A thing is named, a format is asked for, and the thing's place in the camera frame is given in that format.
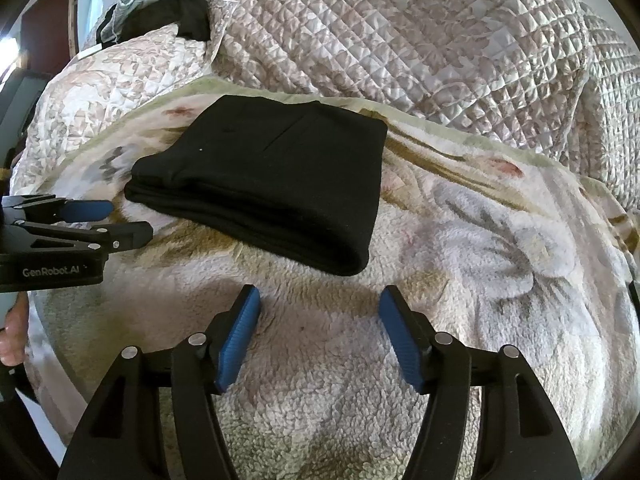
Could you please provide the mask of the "person's left hand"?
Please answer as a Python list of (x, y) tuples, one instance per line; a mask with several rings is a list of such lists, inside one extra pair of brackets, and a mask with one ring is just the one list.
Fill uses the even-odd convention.
[(5, 366), (14, 367), (24, 362), (28, 314), (28, 296), (26, 292), (19, 292), (13, 307), (4, 318), (4, 327), (0, 334), (0, 358)]

